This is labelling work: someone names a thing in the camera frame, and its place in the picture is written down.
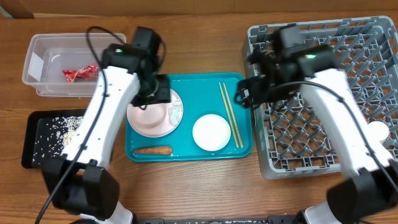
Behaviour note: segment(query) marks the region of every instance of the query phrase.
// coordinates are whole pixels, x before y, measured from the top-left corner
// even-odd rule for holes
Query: green led light
[[[305,55],[305,57],[308,58],[308,59],[313,59],[313,58],[315,58],[317,56],[316,55]]]

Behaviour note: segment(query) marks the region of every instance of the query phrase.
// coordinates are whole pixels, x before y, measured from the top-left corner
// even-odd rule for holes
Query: clear plastic container
[[[126,41],[124,34],[116,35]],[[93,33],[90,39],[99,56],[109,44],[118,43],[109,34]],[[85,34],[37,34],[30,41],[22,81],[40,96],[91,96],[96,80],[68,83],[62,70],[80,70],[94,63]]]

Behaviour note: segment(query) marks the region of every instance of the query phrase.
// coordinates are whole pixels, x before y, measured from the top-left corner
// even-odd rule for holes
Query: teal tray
[[[232,159],[245,157],[253,149],[254,139],[250,110],[245,110],[233,102],[238,81],[244,79],[238,73],[205,73],[169,75],[171,89],[182,100],[184,107],[179,126],[170,134],[160,138],[148,138],[135,132],[126,124],[126,154],[136,162],[194,161],[205,159]],[[208,152],[201,149],[193,140],[192,128],[195,121],[206,114],[218,114],[228,121],[224,101],[218,83],[225,83],[236,122],[241,134],[243,148],[236,147],[231,135],[229,143],[219,151]],[[135,154],[134,150],[146,147],[170,146],[171,155]]]

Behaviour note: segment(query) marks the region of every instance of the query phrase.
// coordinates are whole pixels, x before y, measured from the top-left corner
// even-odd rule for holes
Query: pink plate
[[[180,124],[184,111],[180,96],[172,89],[170,89],[170,94],[170,103],[148,105],[144,111],[129,104],[127,107],[127,120],[133,130],[150,138],[158,138],[171,133]],[[178,101],[181,102],[179,104],[180,115],[177,124],[174,125],[170,120],[169,111]]]

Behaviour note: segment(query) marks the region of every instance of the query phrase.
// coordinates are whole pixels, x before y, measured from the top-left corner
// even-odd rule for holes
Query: gray dish rack
[[[398,158],[397,31],[386,16],[296,23],[311,46],[332,47],[360,110],[368,122],[390,127],[384,146]],[[253,49],[272,50],[270,36],[288,24],[252,26],[244,43],[246,58]],[[259,75],[245,64],[246,77]],[[282,107],[279,112],[272,106]],[[298,94],[288,102],[263,104],[254,111],[261,174],[267,179],[316,176],[340,171],[338,157],[316,113]]]

